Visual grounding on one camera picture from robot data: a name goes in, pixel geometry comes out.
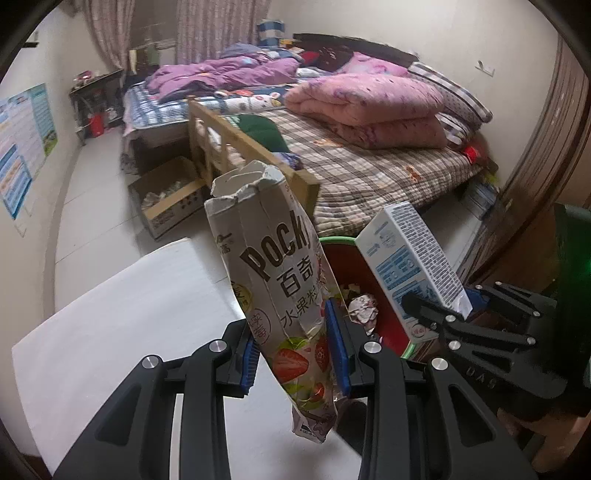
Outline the person right hand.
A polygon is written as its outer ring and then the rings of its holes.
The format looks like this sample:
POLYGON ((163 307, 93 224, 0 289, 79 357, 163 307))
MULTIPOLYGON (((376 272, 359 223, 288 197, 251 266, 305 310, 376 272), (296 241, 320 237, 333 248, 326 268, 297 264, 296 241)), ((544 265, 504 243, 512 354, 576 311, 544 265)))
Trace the person right hand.
POLYGON ((561 411, 528 422, 499 409, 497 418, 513 438, 522 431, 529 430, 545 438, 545 447, 557 449, 559 452, 574 450, 590 424, 590 415, 579 417, 561 411))

